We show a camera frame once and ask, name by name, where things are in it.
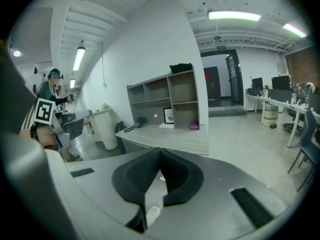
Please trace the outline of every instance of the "blue chair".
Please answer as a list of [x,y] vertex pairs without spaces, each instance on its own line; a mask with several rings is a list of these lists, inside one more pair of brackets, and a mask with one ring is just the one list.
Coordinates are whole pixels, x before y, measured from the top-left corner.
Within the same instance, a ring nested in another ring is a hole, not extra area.
[[307,110],[304,115],[304,123],[305,123],[305,129],[303,129],[301,138],[300,138],[300,151],[299,154],[297,155],[296,159],[294,160],[292,166],[290,167],[288,173],[291,171],[291,169],[294,167],[295,163],[297,162],[301,152],[304,154],[304,157],[309,159],[310,162],[312,163],[312,168],[308,173],[308,176],[305,178],[301,186],[298,188],[297,191],[301,189],[301,187],[306,183],[307,179],[309,180],[312,178],[312,173],[314,173],[316,170],[317,165],[320,162],[320,149],[311,142],[311,139],[313,137],[313,133],[315,129],[317,128],[317,122],[315,119],[314,114],[312,113],[311,110]]

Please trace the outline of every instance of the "round ceiling light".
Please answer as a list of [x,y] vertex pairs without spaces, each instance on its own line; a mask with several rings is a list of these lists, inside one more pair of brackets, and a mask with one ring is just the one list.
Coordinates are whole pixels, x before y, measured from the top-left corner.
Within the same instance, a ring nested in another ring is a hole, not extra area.
[[21,52],[18,51],[18,50],[15,50],[15,51],[13,52],[13,56],[15,56],[15,57],[19,57],[20,55],[21,55]]

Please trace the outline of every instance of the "gray shelving unit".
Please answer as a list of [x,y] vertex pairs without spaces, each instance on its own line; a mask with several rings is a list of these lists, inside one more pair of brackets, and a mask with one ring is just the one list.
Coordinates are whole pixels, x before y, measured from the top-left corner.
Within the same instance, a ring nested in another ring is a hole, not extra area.
[[134,121],[145,117],[149,124],[160,125],[165,122],[166,108],[172,108],[176,129],[187,129],[191,121],[200,121],[193,70],[128,85],[127,92]]

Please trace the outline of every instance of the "ceiling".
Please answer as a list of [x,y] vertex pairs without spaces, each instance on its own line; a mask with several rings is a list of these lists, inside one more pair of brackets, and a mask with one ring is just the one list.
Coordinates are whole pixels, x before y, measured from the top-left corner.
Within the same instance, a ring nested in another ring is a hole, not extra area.
[[[30,53],[28,60],[34,55],[36,58],[31,59],[34,63],[51,60],[53,66],[64,74],[63,85],[67,88],[70,79],[75,79],[79,88],[84,74],[88,72],[86,69],[93,67],[101,56],[102,49],[105,50],[113,42],[119,29],[131,15],[150,1],[152,0],[37,0],[28,10],[28,28],[30,32],[33,30],[32,35],[22,35],[21,43],[14,45],[21,52]],[[226,46],[287,54],[311,45],[311,38],[300,38],[283,29],[284,24],[291,23],[309,33],[286,0],[177,1],[186,13],[200,52]],[[208,10],[234,10],[262,16],[257,22],[241,19],[209,20]],[[73,71],[77,47],[82,45],[86,51],[79,70]]]

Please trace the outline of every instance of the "white sneaker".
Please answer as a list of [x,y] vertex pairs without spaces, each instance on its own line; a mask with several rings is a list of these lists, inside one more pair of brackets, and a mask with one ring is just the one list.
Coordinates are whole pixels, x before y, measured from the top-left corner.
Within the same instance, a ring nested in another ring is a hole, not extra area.
[[150,210],[146,214],[146,224],[148,227],[150,227],[158,218],[160,214],[160,208],[158,206],[152,206]]

